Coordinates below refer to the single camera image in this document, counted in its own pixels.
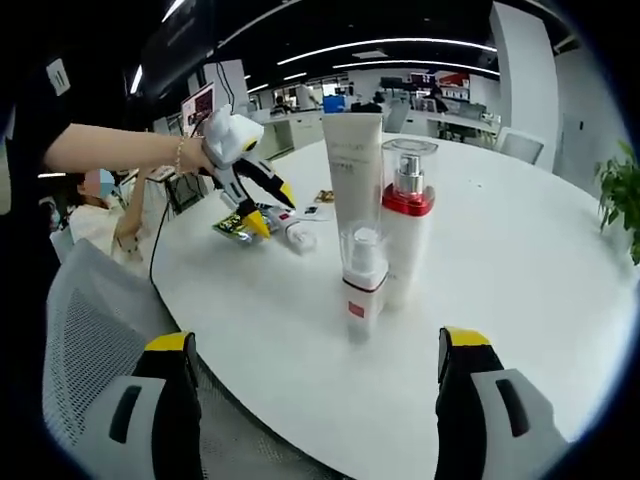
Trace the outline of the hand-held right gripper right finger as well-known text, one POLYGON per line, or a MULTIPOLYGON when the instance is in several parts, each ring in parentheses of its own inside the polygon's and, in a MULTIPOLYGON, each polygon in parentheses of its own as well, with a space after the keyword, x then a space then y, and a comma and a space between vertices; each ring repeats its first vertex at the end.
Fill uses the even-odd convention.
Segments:
POLYGON ((569 443, 551 402, 481 333, 439 331, 437 479, 540 479, 569 443))

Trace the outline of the person's left hand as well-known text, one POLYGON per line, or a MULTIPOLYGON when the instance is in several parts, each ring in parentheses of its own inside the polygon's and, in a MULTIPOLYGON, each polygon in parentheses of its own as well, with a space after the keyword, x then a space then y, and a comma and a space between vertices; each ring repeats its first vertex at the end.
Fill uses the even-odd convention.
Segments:
POLYGON ((212 176, 214 167, 203 147, 201 138, 187 138, 181 149, 181 170, 184 172, 204 172, 212 176))

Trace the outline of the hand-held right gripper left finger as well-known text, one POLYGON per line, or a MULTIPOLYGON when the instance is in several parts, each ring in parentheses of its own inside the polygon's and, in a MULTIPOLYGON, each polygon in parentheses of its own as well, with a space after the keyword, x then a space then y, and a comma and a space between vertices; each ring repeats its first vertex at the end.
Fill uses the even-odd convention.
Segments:
POLYGON ((159 336, 145 346, 117 399, 108 438, 154 479, 203 477, 196 360, 192 332, 159 336))

